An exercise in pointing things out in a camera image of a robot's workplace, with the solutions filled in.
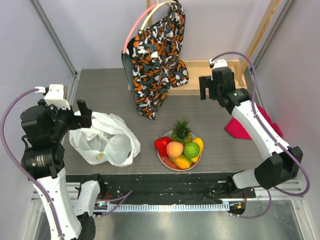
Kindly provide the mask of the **translucent white plastic bag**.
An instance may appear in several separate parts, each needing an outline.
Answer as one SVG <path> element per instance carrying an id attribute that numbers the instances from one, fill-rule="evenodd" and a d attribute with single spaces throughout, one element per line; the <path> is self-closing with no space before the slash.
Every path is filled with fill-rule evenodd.
<path id="1" fill-rule="evenodd" d="M 69 131 L 71 146 L 90 165 L 110 163 L 116 167 L 126 167 L 141 151 L 141 143 L 128 128 L 125 121 L 115 114 L 94 111 L 90 128 Z"/>

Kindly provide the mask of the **fake pineapple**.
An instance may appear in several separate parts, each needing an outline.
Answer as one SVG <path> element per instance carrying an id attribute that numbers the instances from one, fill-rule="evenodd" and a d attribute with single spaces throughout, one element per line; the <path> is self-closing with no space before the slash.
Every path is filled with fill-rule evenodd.
<path id="1" fill-rule="evenodd" d="M 174 124 L 172 128 L 171 133 L 171 140 L 173 142 L 181 143 L 182 145 L 185 145 L 186 143 L 189 143 L 192 140 L 192 131 L 188 127 L 189 120 L 188 119 L 178 119 Z"/>

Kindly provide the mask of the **green bumpy fake fruit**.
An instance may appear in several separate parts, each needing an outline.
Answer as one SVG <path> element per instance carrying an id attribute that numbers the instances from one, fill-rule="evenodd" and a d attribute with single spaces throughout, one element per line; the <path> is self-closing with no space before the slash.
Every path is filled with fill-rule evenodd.
<path id="1" fill-rule="evenodd" d="M 195 142 L 188 142 L 184 145 L 183 154 L 189 158 L 195 158 L 200 153 L 200 146 Z"/>

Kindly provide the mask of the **fake peach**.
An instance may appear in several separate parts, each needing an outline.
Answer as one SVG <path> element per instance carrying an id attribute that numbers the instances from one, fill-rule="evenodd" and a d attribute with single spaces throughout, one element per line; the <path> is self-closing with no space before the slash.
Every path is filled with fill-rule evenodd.
<path id="1" fill-rule="evenodd" d="M 184 150 L 184 146 L 177 141 L 171 141 L 166 146 L 166 153 L 170 158 L 178 158 Z"/>

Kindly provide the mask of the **red fake pepper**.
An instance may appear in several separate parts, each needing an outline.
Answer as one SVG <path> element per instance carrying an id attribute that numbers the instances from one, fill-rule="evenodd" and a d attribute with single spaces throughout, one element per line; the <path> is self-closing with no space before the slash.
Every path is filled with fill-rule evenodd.
<path id="1" fill-rule="evenodd" d="M 154 146 L 161 156 L 168 157 L 167 145 L 171 142 L 171 138 L 163 136 L 154 141 Z"/>

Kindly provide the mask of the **green yellow fake papaya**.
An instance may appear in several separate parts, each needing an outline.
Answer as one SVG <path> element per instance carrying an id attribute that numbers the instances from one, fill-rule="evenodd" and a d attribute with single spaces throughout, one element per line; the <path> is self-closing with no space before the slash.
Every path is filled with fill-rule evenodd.
<path id="1" fill-rule="evenodd" d="M 189 169 L 193 163 L 191 159 L 187 158 L 184 154 L 181 154 L 179 157 L 170 157 L 169 159 L 182 170 Z"/>

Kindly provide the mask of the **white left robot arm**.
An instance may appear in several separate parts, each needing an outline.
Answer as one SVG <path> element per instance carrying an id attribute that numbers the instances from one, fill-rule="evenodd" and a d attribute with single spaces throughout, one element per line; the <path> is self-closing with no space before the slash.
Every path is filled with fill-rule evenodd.
<path id="1" fill-rule="evenodd" d="M 37 192 L 43 202 L 53 240 L 92 240 L 96 236 L 93 210 L 96 200 L 107 192 L 100 174 L 83 178 L 77 188 L 77 205 L 72 206 L 67 189 L 61 140 L 69 130 L 89 128 L 92 110 L 84 100 L 77 101 L 80 112 L 47 105 L 41 99 L 21 115 L 25 150 L 22 167 L 44 188 Z"/>

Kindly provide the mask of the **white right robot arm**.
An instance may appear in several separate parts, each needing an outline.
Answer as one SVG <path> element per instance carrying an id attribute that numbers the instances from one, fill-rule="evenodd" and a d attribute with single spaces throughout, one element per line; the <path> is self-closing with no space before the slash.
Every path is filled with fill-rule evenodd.
<path id="1" fill-rule="evenodd" d="M 291 147 L 275 132 L 245 88 L 236 88 L 234 73 L 229 67 L 219 67 L 212 70 L 211 76 L 199 77 L 199 90 L 201 100 L 217 100 L 244 127 L 263 160 L 256 168 L 227 178 L 225 190 L 230 197 L 238 197 L 248 187 L 268 190 L 297 176 L 302 150 Z"/>

